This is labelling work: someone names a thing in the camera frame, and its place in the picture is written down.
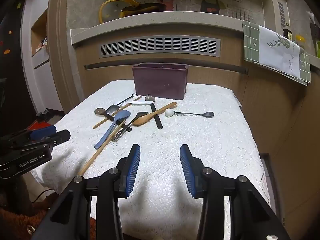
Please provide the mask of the long wooden chopstick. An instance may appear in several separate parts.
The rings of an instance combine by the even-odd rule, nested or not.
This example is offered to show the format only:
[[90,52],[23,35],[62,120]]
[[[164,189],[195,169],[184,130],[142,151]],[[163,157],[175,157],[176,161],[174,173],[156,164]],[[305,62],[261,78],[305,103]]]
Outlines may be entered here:
[[93,154],[93,156],[89,159],[89,161],[86,163],[86,165],[80,170],[80,172],[78,173],[79,176],[83,176],[84,173],[88,170],[88,168],[93,164],[93,162],[95,161],[95,159],[99,156],[99,154],[103,151],[103,149],[105,148],[105,146],[111,141],[112,137],[118,133],[121,129],[121,125],[125,124],[125,120],[123,120],[119,126],[117,126],[112,133],[107,137],[106,141],[103,142],[103,144],[97,149],[97,151],[95,152],[95,154]]

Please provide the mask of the blue plastic spoon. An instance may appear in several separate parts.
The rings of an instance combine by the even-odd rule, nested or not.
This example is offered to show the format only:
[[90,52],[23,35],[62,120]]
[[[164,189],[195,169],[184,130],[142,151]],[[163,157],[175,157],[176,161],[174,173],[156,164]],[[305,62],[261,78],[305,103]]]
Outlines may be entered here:
[[131,113],[127,110],[122,110],[120,112],[118,112],[115,117],[114,117],[114,121],[112,122],[112,124],[110,125],[110,127],[108,128],[108,130],[105,132],[105,134],[100,138],[100,140],[95,144],[94,148],[96,150],[99,149],[99,147],[106,141],[106,139],[108,138],[108,136],[111,134],[111,132],[113,131],[117,121],[119,120],[125,120],[127,119],[129,116],[131,115]]

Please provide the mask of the light wooden spoon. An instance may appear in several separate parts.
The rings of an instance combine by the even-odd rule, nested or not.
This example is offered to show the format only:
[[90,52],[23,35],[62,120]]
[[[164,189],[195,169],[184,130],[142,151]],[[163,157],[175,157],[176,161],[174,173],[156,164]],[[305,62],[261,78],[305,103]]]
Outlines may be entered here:
[[133,126],[141,126],[143,124],[146,124],[148,121],[150,121],[156,114],[162,114],[165,112],[166,109],[169,109],[169,108],[174,108],[176,107],[177,105],[177,102],[171,102],[167,105],[165,105],[164,107],[158,109],[157,111],[155,112],[152,112],[152,113],[149,113],[147,115],[144,115],[144,116],[141,116],[139,117],[137,120],[135,120],[132,125]]

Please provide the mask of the dark metal spoon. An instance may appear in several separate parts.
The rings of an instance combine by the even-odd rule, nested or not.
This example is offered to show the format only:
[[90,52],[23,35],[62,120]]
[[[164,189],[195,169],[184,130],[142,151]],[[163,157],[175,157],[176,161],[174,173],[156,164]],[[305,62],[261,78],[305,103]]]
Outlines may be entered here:
[[[145,116],[147,115],[148,112],[138,112],[136,114],[136,116],[129,122],[129,124],[127,125],[127,128],[130,128],[132,123],[134,121],[136,121],[138,118],[142,117],[142,116]],[[127,128],[123,128],[121,131],[119,131],[112,139],[111,141],[117,141],[126,131],[127,131]]]

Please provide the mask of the white ball-handle metal spoon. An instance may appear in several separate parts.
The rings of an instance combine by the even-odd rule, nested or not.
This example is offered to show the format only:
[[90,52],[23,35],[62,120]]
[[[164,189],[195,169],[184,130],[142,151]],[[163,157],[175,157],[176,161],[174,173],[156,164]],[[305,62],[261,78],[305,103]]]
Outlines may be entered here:
[[204,118],[213,118],[214,117],[214,112],[205,112],[205,113],[202,113],[202,114],[199,114],[199,113],[186,113],[186,112],[177,112],[177,111],[174,111],[173,109],[166,109],[165,110],[165,116],[166,117],[172,117],[174,115],[196,115],[196,116],[202,116]]

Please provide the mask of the white plastic spoon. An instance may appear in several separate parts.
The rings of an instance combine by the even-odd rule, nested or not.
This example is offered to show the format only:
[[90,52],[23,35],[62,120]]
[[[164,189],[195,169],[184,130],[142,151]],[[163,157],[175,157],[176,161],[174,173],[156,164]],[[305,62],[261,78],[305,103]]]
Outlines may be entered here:
[[153,101],[130,101],[126,105],[153,105]]

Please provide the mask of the white textured table cloth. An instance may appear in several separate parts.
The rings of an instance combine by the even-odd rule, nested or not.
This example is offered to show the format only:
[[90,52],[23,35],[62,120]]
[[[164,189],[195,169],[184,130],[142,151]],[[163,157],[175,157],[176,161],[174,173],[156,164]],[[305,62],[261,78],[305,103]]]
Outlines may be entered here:
[[[96,129],[99,107],[132,95],[132,80],[113,81],[90,95],[57,124],[58,131],[70,131],[70,139],[54,147],[52,160],[32,170],[35,179],[61,193],[95,153],[94,146],[110,126]],[[140,163],[132,193],[120,199],[119,213],[125,234],[140,239],[195,239],[202,200],[188,192],[180,147],[188,145],[193,156],[222,176],[246,176],[260,194],[269,200],[266,175],[250,127],[234,93],[214,85],[188,84],[176,110],[186,113],[214,112],[213,118],[196,115],[161,115],[162,129],[155,122],[133,127],[118,141],[109,143],[85,172],[97,177],[115,167],[129,154],[133,144],[140,146]]]

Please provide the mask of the dark purple utensil bin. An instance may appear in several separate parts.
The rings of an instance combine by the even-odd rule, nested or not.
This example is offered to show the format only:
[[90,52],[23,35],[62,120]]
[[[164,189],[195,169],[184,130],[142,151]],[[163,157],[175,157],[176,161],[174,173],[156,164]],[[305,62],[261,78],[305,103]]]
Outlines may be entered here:
[[138,95],[182,100],[187,89],[189,66],[177,63],[147,62],[132,67]]

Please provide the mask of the beige stone countertop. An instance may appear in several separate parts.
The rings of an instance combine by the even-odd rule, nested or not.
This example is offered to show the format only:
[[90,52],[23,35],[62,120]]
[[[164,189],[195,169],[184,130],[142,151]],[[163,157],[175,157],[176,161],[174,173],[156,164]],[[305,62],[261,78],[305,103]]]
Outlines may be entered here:
[[204,12],[163,11],[118,18],[91,28],[71,29],[71,45],[74,48],[77,48],[82,42],[90,38],[124,29],[147,27],[148,25],[155,25],[158,27],[164,25],[165,27],[172,27],[177,24],[186,24],[196,27],[214,27],[242,32],[242,20],[236,18]]

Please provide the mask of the grey ventilation grille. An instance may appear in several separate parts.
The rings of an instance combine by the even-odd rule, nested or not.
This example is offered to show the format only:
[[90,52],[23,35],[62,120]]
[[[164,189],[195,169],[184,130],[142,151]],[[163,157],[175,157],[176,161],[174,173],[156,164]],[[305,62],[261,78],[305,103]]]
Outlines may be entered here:
[[102,43],[98,46],[99,57],[123,56],[148,53],[195,54],[220,56],[221,40],[190,35],[152,35],[127,38]]

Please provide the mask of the green white deer towel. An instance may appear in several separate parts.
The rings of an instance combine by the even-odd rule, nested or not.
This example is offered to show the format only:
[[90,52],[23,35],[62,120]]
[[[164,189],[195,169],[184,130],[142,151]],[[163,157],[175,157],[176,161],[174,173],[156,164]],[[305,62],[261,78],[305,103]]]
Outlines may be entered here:
[[311,83],[309,55],[288,38],[263,26],[242,21],[244,59],[278,72],[302,85]]

